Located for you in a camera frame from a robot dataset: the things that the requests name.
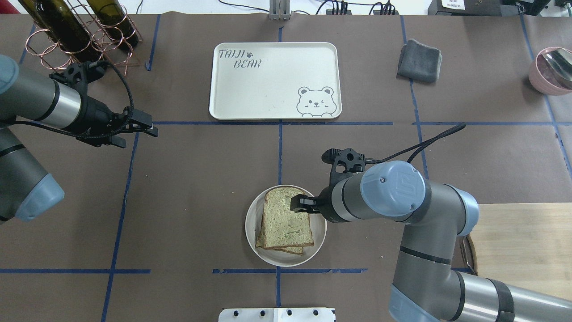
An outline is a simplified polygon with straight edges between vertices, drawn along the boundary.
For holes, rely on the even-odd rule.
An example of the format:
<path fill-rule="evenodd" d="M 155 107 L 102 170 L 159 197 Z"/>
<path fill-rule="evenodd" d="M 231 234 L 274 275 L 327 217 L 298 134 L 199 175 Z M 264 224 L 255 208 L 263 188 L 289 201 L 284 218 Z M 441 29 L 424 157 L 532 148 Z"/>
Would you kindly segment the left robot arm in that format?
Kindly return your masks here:
<path fill-rule="evenodd" d="M 106 68 L 119 77 L 127 106 L 112 111 L 88 93 Z M 135 108 L 124 75 L 110 61 L 73 63 L 63 71 L 41 75 L 12 57 L 1 56 L 1 223 L 34 220 L 65 198 L 53 174 L 30 151 L 31 139 L 47 143 L 55 135 L 72 137 L 93 147 L 125 148 L 121 134 L 159 130 L 152 116 Z"/>

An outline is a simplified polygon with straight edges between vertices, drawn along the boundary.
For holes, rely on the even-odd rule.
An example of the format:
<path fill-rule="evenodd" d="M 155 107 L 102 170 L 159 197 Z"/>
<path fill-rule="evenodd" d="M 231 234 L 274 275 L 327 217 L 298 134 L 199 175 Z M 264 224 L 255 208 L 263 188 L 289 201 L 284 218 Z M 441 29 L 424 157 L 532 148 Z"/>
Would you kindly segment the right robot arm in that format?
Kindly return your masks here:
<path fill-rule="evenodd" d="M 404 161 L 348 161 L 319 196 L 297 195 L 294 212 L 333 223 L 387 218 L 404 224 L 389 312 L 397 322 L 569 322 L 571 302 L 454 271 L 455 242 L 479 219 L 468 192 L 429 181 Z"/>

